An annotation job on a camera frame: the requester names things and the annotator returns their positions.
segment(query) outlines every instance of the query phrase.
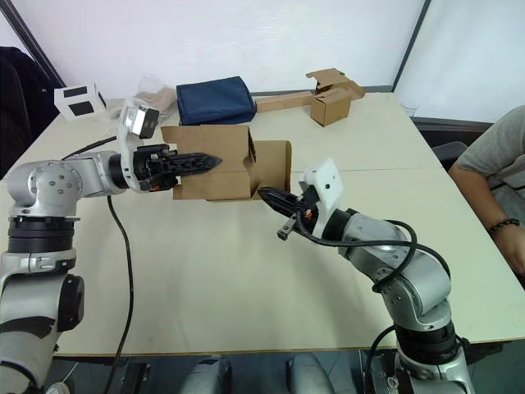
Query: open cardboard box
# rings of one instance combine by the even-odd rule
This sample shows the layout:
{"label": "open cardboard box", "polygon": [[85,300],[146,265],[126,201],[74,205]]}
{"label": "open cardboard box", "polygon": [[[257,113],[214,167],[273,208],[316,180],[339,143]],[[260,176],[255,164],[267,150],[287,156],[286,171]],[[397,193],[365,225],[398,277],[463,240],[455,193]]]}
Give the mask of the open cardboard box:
{"label": "open cardboard box", "polygon": [[364,90],[354,81],[349,80],[344,72],[335,68],[327,68],[326,70],[312,71],[306,75],[308,78],[315,78],[317,86],[315,94],[326,92],[330,89],[342,88],[348,90],[350,99],[360,99],[364,96]]}
{"label": "open cardboard box", "polygon": [[310,117],[321,126],[328,126],[348,116],[350,101],[350,92],[342,88],[316,94],[312,99]]}
{"label": "open cardboard box", "polygon": [[203,152],[222,159],[204,174],[183,176],[173,199],[259,199],[257,189],[290,190],[291,143],[255,141],[246,125],[163,126],[162,137],[178,153]]}

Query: black cable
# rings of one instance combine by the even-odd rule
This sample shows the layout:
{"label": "black cable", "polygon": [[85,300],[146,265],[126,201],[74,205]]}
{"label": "black cable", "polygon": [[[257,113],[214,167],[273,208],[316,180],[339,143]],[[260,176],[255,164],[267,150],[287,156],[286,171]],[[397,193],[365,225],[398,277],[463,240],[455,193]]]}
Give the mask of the black cable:
{"label": "black cable", "polygon": [[119,343],[118,348],[116,349],[115,357],[113,359],[112,370],[109,373],[109,376],[107,377],[106,387],[104,388],[104,394],[107,394],[109,392],[109,389],[113,382],[113,378],[115,377],[118,360],[121,357],[122,347],[124,346],[124,342],[126,341],[128,331],[130,330],[131,318],[133,316],[133,305],[134,305],[133,267],[131,266],[130,240],[128,239],[126,230],[122,226],[121,221],[119,220],[118,216],[115,213],[115,209],[113,208],[112,197],[110,195],[107,197],[107,206],[109,207],[109,211],[112,213],[113,219],[115,219],[115,223],[118,226],[119,230],[121,231],[122,237],[124,238],[124,243],[126,244],[126,258],[127,258],[127,263],[128,263],[128,279],[130,281],[130,304],[128,308],[128,317],[126,320],[126,326],[124,327],[124,332],[122,333],[121,342]]}
{"label": "black cable", "polygon": [[99,146],[102,146],[104,144],[107,144],[108,142],[112,142],[116,140],[116,137],[113,136],[113,137],[109,137],[109,138],[106,138],[104,140],[100,140],[100,141],[97,141],[97,142],[93,142],[92,144],[89,144],[89,145],[86,145],[84,148],[81,148],[79,150],[76,150],[75,152],[73,153],[69,153],[67,156],[65,156],[62,160],[66,160],[67,158],[71,157],[71,156],[74,156],[76,154],[81,154],[81,153],[84,153],[84,152],[87,152],[88,150],[91,150],[93,148],[97,148]]}
{"label": "black cable", "polygon": [[416,250],[418,249],[418,237],[416,236],[416,232],[413,230],[411,226],[409,226],[405,222],[401,222],[399,220],[387,220],[387,222],[390,222],[396,226],[403,227],[406,229],[406,231],[410,234],[410,249],[407,255],[404,257],[403,261],[400,265],[398,265],[394,270],[389,273],[386,277],[383,277],[381,280],[377,281],[372,286],[372,291],[374,293],[380,293],[381,288],[388,282],[390,282],[395,277],[398,277],[403,270],[410,264],[412,261],[412,257],[415,255]]}
{"label": "black cable", "polygon": [[375,339],[375,341],[372,343],[372,346],[370,346],[370,353],[367,358],[367,363],[364,368],[364,383],[365,383],[365,392],[373,392],[373,381],[372,381],[372,359],[374,357],[374,354],[376,353],[377,346],[379,345],[379,342],[383,340],[384,337],[386,337],[390,332],[394,331],[394,325],[392,324],[390,327],[388,327],[386,330],[383,330]]}
{"label": "black cable", "polygon": [[[381,240],[381,241],[329,241],[323,240],[322,238],[317,238],[313,236],[305,227],[302,220],[302,213],[298,211],[296,214],[297,225],[299,227],[299,233],[305,238],[309,239],[311,242],[314,242],[322,246],[330,246],[332,248],[358,248],[366,246],[412,246],[410,241],[393,241],[393,240]],[[450,269],[445,259],[441,257],[434,249],[429,248],[428,246],[416,244],[416,249],[428,253],[434,257],[440,264],[441,267],[445,270],[448,277],[450,277]]]}

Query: gray t-shirt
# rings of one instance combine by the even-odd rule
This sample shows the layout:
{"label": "gray t-shirt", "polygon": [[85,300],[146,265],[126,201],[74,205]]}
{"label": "gray t-shirt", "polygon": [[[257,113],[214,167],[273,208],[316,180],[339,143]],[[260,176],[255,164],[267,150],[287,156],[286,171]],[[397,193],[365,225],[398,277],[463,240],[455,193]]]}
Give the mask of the gray t-shirt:
{"label": "gray t-shirt", "polygon": [[459,157],[458,164],[486,176],[500,207],[525,227],[525,106],[492,125]]}

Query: white cube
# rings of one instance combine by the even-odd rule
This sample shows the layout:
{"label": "white cube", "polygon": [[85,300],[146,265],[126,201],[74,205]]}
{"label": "white cube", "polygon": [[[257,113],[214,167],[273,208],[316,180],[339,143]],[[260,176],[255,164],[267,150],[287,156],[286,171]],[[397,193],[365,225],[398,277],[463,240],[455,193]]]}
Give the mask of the white cube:
{"label": "white cube", "polygon": [[106,102],[95,83],[55,89],[55,107],[68,121],[107,111]]}

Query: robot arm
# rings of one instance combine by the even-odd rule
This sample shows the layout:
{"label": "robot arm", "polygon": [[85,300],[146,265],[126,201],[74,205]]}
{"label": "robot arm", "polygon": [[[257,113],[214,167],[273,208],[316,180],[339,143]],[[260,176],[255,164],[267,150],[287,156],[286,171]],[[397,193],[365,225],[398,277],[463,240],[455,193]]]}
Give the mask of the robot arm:
{"label": "robot arm", "polygon": [[[343,186],[331,159],[309,168],[299,184],[301,196],[275,188],[259,191],[267,204],[290,218],[278,236],[285,240],[296,231],[318,244],[338,247],[341,256],[376,284],[373,289],[381,293],[394,322],[399,370],[408,373],[413,388],[425,392],[421,387],[430,384],[429,392],[474,393],[451,320],[446,299],[450,277],[441,257],[408,241],[396,222],[339,210]],[[405,259],[408,265],[393,275]]]}
{"label": "robot arm", "polygon": [[40,389],[61,333],[83,317],[84,282],[68,273],[76,203],[84,197],[168,190],[177,177],[206,172],[221,159],[143,146],[158,112],[128,103],[121,112],[121,153],[103,151],[27,163],[7,179],[15,203],[0,265],[0,393]]}

